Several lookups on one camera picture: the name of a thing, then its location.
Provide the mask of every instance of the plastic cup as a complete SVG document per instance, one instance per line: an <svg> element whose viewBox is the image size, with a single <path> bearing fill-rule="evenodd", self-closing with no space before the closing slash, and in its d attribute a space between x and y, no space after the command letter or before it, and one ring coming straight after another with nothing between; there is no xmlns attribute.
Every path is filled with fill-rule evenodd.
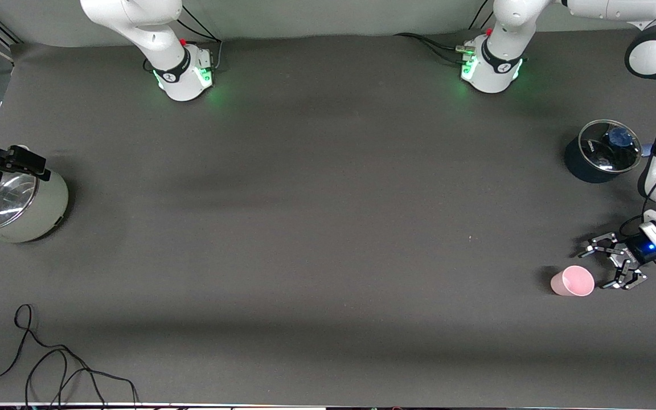
<svg viewBox="0 0 656 410"><path fill-rule="evenodd" d="M569 266L551 279L551 288L561 296L588 296L594 290L594 277L580 266Z"/></svg>

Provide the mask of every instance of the white rice cooker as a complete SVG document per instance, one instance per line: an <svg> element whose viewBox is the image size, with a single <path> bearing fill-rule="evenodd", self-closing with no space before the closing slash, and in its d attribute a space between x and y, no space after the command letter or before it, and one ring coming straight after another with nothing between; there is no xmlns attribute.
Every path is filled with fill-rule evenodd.
<svg viewBox="0 0 656 410"><path fill-rule="evenodd" d="M55 228L65 213L68 190L60 174L49 181L5 172L0 181L0 241L26 242Z"/></svg>

